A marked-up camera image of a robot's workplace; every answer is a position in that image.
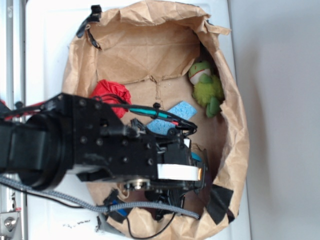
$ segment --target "black wire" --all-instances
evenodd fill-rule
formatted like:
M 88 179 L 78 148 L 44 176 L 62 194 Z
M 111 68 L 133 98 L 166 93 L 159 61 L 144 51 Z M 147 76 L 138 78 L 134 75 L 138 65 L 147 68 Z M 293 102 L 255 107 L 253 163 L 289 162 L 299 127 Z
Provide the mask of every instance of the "black wire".
M 141 131 L 145 131 L 147 126 L 144 125 L 141 121 L 139 121 L 137 118 L 134 118 L 134 119 L 131 119 L 131 126 L 133 128 L 138 128 L 140 129 Z
M 129 234 L 130 234 L 130 237 L 133 238 L 133 239 L 138 239 L 138 240 L 147 240 L 147 239 L 153 239 L 157 236 L 159 236 L 160 234 L 162 234 L 168 227 L 169 225 L 172 223 L 172 221 L 174 220 L 176 216 L 176 213 L 174 213 L 172 215 L 172 218 L 170 219 L 170 221 L 165 225 L 165 227 L 163 229 L 161 229 L 161 231 L 157 232 L 156 234 L 152 235 L 152 236 L 148 236 L 148 237 L 136 237 L 136 236 L 133 236 L 132 233 L 131 233 L 131 227 L 130 227 L 130 222 L 129 222 L 129 218 L 126 217 L 126 222 L 128 223 L 128 230 L 129 230 Z
M 150 115 L 147 114 L 147 113 L 141 113 L 141 112 L 133 112 L 133 113 L 135 113 L 135 114 L 137 114 L 137 115 L 141 115 L 141 116 L 150 117 Z M 167 118 L 160 117 L 160 116 L 158 116 L 157 118 L 160 119 L 160 120 L 167 121 L 167 122 L 171 122 L 171 121 L 172 121 L 172 120 L 168 120 Z M 146 125 L 144 125 L 144 124 L 143 124 L 142 122 L 140 122 L 140 121 L 138 121 L 139 125 L 137 125 L 137 124 L 135 123 L 135 122 L 137 122 L 137 119 L 136 119 L 136 118 L 134 118 L 133 120 L 131 120 L 131 125 L 132 125 L 133 122 L 134 122 L 134 125 L 135 125 L 135 126 L 139 126 L 139 128 L 140 128 L 141 130 L 143 129 L 143 130 L 146 131 L 148 134 L 152 134 L 152 135 L 154 135 L 154 136 L 156 136 L 156 137 L 158 137 L 158 138 L 168 138 L 168 137 L 170 137 L 170 135 L 161 135 L 161 134 L 157 134 L 157 133 L 151 131 Z M 194 123 L 192 123 L 192 124 L 195 126 L 195 128 L 194 128 L 194 126 L 193 126 L 193 125 L 189 125 L 188 122 L 189 122 L 189 121 L 187 121 L 187 122 L 185 123 L 185 126 L 175 126 L 176 129 L 182 129 L 182 130 L 185 130 L 184 128 L 185 128 L 186 126 L 188 126 L 187 130 L 189 130 L 189 132 L 183 134 L 185 137 L 190 136 L 190 135 L 196 133 L 196 131 L 197 131 L 197 126 L 194 125 Z
M 8 188 L 11 188 L 11 189 L 14 189 L 14 190 L 16 190 L 16 191 L 19 191 L 19 192 L 24 193 L 24 194 L 26 194 L 26 195 L 31 195 L 31 196 L 35 196 L 35 197 L 39 197 L 39 198 L 43 198 L 43 199 L 47 199 L 47 200 L 56 202 L 56 203 L 61 204 L 61 205 L 65 206 L 65 207 L 68 207 L 68 208 L 72 208 L 72 209 L 83 209 L 82 206 L 70 205 L 70 204 L 67 204 L 67 203 L 65 203 L 65 202 L 63 202 L 63 201 L 60 201 L 60 200 L 58 200 L 58 199 L 55 199 L 55 198 L 53 198 L 53 197 L 44 196 L 44 195 L 37 194 L 37 193 L 33 193 L 33 192 L 28 192 L 28 191 L 26 191 L 26 190 L 22 190 L 22 189 L 19 189 L 19 188 L 17 188 L 17 187 L 14 187 L 14 186 L 11 186 L 11 185 L 8 185 L 8 184 L 4 184 L 4 183 L 1 183 L 1 185 L 4 185 L 4 186 L 6 186 L 6 187 L 8 187 Z
M 106 94 L 103 94 L 101 96 L 94 96 L 93 99 L 99 99 L 100 101 L 104 101 L 104 100 L 110 100 L 110 99 L 116 99 L 119 103 L 121 104 L 126 104 L 126 105 L 129 105 L 129 103 L 122 99 L 120 96 L 114 94 L 114 93 L 106 93 Z
M 40 105 L 39 106 L 27 106 L 23 108 L 19 108 L 17 110 L 12 110 L 5 112 L 1 114 L 1 118 L 7 118 L 7 117 L 16 117 L 16 116 L 22 116 L 25 113 L 33 112 L 35 110 L 40 110 Z
M 134 105 L 134 104 L 109 104 L 110 107 L 118 107 L 118 108 L 124 108 L 124 109 L 144 109 L 144 110 L 151 110 L 151 111 L 156 111 L 154 107 L 149 107 L 149 106 L 141 106 L 141 105 Z M 186 127 L 186 130 L 188 130 L 187 133 L 184 133 L 183 135 L 185 137 L 188 137 L 194 133 L 196 133 L 197 131 L 197 125 L 195 125 L 193 122 L 185 120 L 173 113 L 167 112 L 167 111 L 163 111 L 163 110 L 157 110 L 158 113 L 162 113 L 165 115 L 168 115 L 170 118 L 163 118 L 163 117 L 157 117 L 158 119 L 167 121 L 167 122 L 172 122 L 172 121 L 176 121 L 178 122 L 180 125 L 182 125 L 182 127 Z M 148 116 L 148 117 L 154 117 L 154 114 L 147 114 L 147 113 L 141 113 L 141 112 L 133 112 L 137 115 L 142 115 L 142 116 Z

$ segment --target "metal bracket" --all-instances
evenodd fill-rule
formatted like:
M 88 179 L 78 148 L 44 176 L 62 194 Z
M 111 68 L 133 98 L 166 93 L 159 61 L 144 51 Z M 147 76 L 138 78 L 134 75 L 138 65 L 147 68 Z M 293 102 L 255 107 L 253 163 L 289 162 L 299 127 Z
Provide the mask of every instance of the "metal bracket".
M 22 240 L 19 211 L 0 213 L 0 240 Z

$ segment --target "stuffed animal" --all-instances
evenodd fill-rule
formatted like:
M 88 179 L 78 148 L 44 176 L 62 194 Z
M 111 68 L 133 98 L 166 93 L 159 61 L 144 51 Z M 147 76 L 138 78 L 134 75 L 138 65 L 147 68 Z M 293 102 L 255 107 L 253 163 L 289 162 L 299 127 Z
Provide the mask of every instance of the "stuffed animal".
M 193 86 L 192 96 L 199 105 L 206 108 L 206 115 L 212 118 L 221 109 L 220 104 L 225 100 L 224 90 L 218 76 L 212 75 L 208 61 L 194 63 L 189 69 L 189 79 Z

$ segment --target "brown paper bag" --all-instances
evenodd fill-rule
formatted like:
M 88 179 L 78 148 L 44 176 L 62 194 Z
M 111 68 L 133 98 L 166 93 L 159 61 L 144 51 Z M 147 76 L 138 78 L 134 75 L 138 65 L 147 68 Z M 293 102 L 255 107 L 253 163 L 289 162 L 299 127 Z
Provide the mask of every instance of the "brown paper bag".
M 208 184 L 199 195 L 187 195 L 185 208 L 201 218 L 176 216 L 155 239 L 201 240 L 213 236 L 238 215 L 249 158 L 244 106 L 219 49 L 219 34 L 229 34 L 230 30 L 209 24 L 210 16 L 201 8 L 176 2 L 146 0 L 102 13 L 92 10 L 70 44 L 63 92 L 88 97 L 99 80 L 107 79 L 125 84 L 134 104 L 152 106 L 157 101 L 168 110 L 186 101 L 195 107 L 198 113 L 191 121 L 198 125 L 198 131 L 191 140 L 197 143 L 193 150 L 207 157 Z M 222 82 L 225 101 L 221 114 L 214 118 L 207 118 L 192 98 L 193 86 L 186 73 L 196 60 L 215 65 Z M 126 113 L 121 120 L 126 124 L 133 117 Z M 115 184 L 88 183 L 99 205 L 112 186 L 120 189 L 123 201 L 143 198 L 121 192 Z M 131 234 L 144 238 L 164 228 L 171 215 L 157 222 L 149 211 L 135 208 L 128 218 Z M 130 236 L 126 220 L 121 223 L 109 217 L 107 222 Z

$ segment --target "blue object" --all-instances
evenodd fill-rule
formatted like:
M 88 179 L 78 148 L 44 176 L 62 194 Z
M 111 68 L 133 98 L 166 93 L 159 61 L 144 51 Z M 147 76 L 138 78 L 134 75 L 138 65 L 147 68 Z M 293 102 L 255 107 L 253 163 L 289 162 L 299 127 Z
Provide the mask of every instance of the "blue object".
M 181 101 L 173 108 L 168 110 L 168 112 L 177 115 L 178 117 L 184 120 L 189 120 L 192 116 L 194 116 L 197 113 L 197 110 L 186 101 Z M 161 135 L 167 135 L 168 130 L 175 127 L 173 123 L 163 121 L 160 119 L 153 120 L 146 126 L 148 129 L 150 129 L 150 131 Z
M 118 202 L 116 200 L 113 200 L 112 204 L 115 205 L 115 204 L 118 204 Z M 128 215 L 127 212 L 124 209 L 117 210 L 117 213 L 122 215 L 122 216 L 124 216 L 124 217 L 126 217 Z
M 191 152 L 191 156 L 192 156 L 192 158 L 193 158 L 194 160 L 196 160 L 196 161 L 198 161 L 198 162 L 202 162 L 201 157 L 200 157 L 198 154 L 196 154 L 195 152 Z

